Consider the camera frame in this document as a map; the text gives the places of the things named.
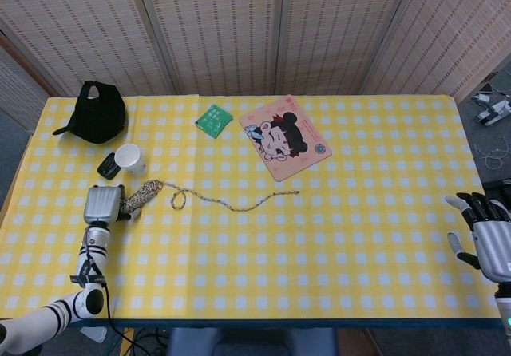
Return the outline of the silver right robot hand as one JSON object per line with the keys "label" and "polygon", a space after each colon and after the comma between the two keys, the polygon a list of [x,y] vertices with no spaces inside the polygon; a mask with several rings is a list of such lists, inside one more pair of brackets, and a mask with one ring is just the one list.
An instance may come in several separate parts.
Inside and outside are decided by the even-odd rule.
{"label": "silver right robot hand", "polygon": [[493,283],[510,282],[510,212],[498,200],[479,192],[458,192],[445,201],[457,209],[469,227],[476,253],[463,249],[457,235],[447,235],[450,248]]}

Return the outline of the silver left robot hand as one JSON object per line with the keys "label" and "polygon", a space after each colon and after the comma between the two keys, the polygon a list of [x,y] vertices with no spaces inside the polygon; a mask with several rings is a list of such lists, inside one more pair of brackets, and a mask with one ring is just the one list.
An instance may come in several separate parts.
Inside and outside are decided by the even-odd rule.
{"label": "silver left robot hand", "polygon": [[140,208],[132,212],[121,210],[121,201],[125,199],[125,187],[119,185],[97,186],[94,185],[88,190],[84,221],[92,226],[99,223],[100,227],[108,227],[118,220],[135,220],[141,213]]}

